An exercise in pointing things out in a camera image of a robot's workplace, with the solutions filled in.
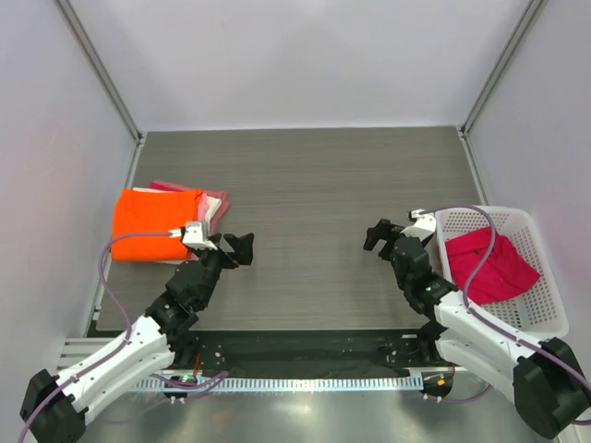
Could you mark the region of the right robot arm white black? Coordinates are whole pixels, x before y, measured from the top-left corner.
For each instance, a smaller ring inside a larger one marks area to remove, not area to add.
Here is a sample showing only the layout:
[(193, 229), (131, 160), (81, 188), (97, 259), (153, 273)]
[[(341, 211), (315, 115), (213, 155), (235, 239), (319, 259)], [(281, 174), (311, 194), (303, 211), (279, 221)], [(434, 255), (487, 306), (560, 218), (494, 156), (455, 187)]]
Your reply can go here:
[(363, 245), (370, 251), (384, 244), (380, 258), (392, 265), (411, 308), (428, 319), (433, 333), (416, 342), (418, 358), (427, 365), (443, 359), (474, 373), (543, 438), (585, 425), (581, 416), (590, 408), (590, 383), (571, 347), (559, 338), (536, 341), (471, 304), (430, 265), (425, 246), (434, 233), (431, 217), (417, 217), (407, 227), (382, 219), (368, 228)]

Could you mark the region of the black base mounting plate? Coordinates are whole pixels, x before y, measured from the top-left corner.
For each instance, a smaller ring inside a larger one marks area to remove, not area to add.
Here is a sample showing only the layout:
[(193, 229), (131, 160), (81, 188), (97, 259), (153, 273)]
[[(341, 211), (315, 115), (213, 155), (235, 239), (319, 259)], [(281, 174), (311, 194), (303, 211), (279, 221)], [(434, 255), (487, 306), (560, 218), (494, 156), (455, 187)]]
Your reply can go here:
[(256, 379), (405, 377), (451, 366), (419, 329), (197, 330), (171, 365)]

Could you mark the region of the white plastic perforated basket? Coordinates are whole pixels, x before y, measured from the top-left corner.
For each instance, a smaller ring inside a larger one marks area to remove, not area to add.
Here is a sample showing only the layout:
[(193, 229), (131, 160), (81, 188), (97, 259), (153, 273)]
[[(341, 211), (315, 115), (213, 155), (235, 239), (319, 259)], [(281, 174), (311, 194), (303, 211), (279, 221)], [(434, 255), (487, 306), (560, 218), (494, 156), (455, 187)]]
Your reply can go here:
[(487, 214), (454, 208), (435, 215), (444, 278), (464, 289), (495, 230), (491, 255), (468, 287), (470, 301), (540, 340), (564, 337), (568, 319), (532, 218), (506, 207), (482, 210)]

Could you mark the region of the magenta folded t shirt bottom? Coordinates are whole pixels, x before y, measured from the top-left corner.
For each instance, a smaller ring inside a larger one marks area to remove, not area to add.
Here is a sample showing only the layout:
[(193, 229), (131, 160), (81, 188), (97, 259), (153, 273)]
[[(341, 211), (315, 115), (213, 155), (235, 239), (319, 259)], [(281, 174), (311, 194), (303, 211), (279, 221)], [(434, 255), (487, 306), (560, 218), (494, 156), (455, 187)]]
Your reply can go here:
[(165, 181), (152, 181), (150, 183), (150, 189), (160, 190), (164, 192), (186, 192), (192, 190), (191, 187)]

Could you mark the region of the white folded t shirt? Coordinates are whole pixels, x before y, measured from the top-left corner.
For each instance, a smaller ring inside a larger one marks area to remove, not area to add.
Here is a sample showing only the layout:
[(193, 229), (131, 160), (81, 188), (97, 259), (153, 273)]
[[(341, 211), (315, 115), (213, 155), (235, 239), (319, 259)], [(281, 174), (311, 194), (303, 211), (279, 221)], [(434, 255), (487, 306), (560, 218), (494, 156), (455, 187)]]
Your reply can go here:
[[(181, 192), (181, 191), (168, 191), (168, 190), (160, 190), (160, 189), (153, 189), (153, 188), (146, 188), (146, 187), (133, 187), (132, 190), (138, 192), (148, 192), (148, 193), (170, 193), (170, 192)], [(217, 213), (217, 211), (222, 206), (222, 200), (220, 198), (214, 197), (210, 194), (207, 194), (205, 191), (202, 192), (201, 198), (199, 200), (195, 221), (199, 222), (206, 222), (210, 226), (212, 220)]]

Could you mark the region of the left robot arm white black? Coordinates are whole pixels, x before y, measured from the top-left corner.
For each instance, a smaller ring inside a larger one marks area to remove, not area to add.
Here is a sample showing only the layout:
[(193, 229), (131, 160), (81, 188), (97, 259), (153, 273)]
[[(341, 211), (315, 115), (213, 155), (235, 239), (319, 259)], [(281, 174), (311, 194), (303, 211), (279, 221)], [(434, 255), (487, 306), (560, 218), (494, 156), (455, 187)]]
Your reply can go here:
[(56, 375), (43, 369), (30, 379), (19, 412), (20, 441), (33, 435), (39, 442), (76, 442), (106, 406), (143, 378), (195, 361), (190, 329), (222, 272), (251, 264), (255, 235), (203, 237), (189, 224), (153, 237), (173, 238), (197, 259), (178, 265), (163, 293), (101, 349)]

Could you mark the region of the right aluminium frame post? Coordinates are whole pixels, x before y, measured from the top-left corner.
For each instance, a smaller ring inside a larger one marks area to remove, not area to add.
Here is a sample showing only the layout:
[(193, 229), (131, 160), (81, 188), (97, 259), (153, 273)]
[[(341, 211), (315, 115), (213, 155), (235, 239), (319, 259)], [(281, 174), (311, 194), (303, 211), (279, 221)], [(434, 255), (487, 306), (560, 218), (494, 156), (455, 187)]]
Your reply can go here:
[(509, 34), (507, 42), (504, 43), (500, 55), (489, 72), (488, 77), (480, 92), (478, 93), (467, 117), (465, 118), (464, 122), (458, 126), (458, 131), (461, 138), (467, 139), (469, 136), (471, 130), (476, 124), (476, 120), (484, 110), (492, 93), (500, 84), (502, 77), (509, 69), (511, 62), (523, 44), (526, 35), (534, 26), (539, 14), (546, 4), (547, 1), (545, 0), (529, 0), (526, 2), (525, 9), (519, 16), (516, 24)]

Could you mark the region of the left aluminium frame post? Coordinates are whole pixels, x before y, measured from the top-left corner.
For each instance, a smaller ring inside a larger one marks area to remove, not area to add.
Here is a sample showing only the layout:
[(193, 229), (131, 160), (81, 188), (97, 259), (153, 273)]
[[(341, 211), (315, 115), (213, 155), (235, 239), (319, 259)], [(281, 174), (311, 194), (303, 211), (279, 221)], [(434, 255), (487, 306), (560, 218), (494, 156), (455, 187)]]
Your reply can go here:
[(119, 93), (111, 76), (109, 75), (103, 60), (97, 52), (90, 35), (85, 30), (78, 13), (70, 1), (55, 0), (54, 5), (62, 15), (66, 25), (73, 34), (80, 50), (83, 52), (91, 70), (94, 72), (108, 99), (114, 106), (122, 123), (124, 124), (124, 127), (127, 129), (127, 132), (134, 140), (134, 143), (138, 146), (142, 141), (142, 132), (139, 130), (137, 124), (131, 116), (130, 111), (127, 109), (121, 94)]

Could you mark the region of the aluminium frame post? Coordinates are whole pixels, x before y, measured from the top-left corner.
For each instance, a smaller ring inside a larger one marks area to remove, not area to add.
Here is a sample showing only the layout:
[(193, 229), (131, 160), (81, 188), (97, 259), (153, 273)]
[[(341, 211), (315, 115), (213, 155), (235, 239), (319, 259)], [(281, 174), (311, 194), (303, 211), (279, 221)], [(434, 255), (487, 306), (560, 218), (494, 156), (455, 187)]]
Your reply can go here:
[(124, 127), (127, 129), (127, 132), (134, 140), (134, 143), (138, 146), (142, 141), (142, 132), (139, 130), (137, 124), (131, 116), (130, 111), (127, 109), (121, 94), (119, 93), (111, 76), (109, 75), (103, 60), (97, 52), (90, 35), (85, 30), (78, 13), (70, 1), (55, 0), (54, 5), (62, 15), (66, 25), (73, 34), (80, 50), (83, 52), (91, 70), (94, 72), (108, 99), (114, 106), (122, 123), (124, 124)]
[(534, 26), (539, 14), (546, 4), (547, 1), (545, 0), (529, 0), (526, 2), (525, 9), (519, 16), (516, 24), (509, 34), (507, 42), (504, 43), (500, 55), (489, 72), (488, 77), (480, 92), (478, 93), (467, 117), (465, 118), (464, 122), (458, 126), (458, 131), (461, 138), (467, 139), (469, 136), (471, 130), (476, 124), (476, 120), (484, 110), (492, 93), (500, 84), (502, 77), (509, 69), (511, 62), (523, 44), (526, 35)]

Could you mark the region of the orange folded t shirt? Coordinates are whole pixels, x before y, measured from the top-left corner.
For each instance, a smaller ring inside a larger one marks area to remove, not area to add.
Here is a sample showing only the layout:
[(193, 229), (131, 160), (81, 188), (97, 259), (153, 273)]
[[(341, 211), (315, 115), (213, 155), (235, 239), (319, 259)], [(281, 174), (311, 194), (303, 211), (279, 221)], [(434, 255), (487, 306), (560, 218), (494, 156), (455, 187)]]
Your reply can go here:
[(197, 219), (202, 191), (152, 193), (126, 189), (114, 213), (112, 236), (124, 238), (111, 247), (112, 260), (121, 262), (182, 261), (189, 250), (174, 229)]

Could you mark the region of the dusty rose folded t shirt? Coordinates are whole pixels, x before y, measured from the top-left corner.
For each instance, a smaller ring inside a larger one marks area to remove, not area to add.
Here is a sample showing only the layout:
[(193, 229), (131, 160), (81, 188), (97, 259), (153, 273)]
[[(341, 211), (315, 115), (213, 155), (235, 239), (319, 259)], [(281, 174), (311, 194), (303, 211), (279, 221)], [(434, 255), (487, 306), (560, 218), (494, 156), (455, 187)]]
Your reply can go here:
[(206, 220), (213, 221), (220, 219), (229, 209), (230, 202), (224, 191), (205, 190), (208, 196), (209, 210)]

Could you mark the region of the light pink folded t shirt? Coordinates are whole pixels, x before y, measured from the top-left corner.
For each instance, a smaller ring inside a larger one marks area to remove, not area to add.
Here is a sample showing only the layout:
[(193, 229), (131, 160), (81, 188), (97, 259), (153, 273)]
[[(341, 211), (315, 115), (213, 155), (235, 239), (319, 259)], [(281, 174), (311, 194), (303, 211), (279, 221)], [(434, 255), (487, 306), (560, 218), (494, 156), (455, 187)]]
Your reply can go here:
[(205, 221), (209, 210), (208, 196), (202, 192), (197, 199), (196, 221)]

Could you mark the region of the magenta red t shirt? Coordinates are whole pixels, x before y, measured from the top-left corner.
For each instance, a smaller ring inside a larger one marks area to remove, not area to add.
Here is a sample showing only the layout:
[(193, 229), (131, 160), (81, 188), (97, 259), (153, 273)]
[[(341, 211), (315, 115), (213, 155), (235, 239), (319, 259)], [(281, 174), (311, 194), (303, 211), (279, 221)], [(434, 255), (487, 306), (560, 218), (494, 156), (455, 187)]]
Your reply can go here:
[[(460, 289), (465, 289), (485, 256), (490, 239), (491, 229), (485, 227), (445, 243), (452, 279)], [(468, 297), (478, 305), (508, 301), (527, 293), (539, 278), (539, 272), (521, 257), (511, 240), (496, 233), (490, 255), (471, 280)]]

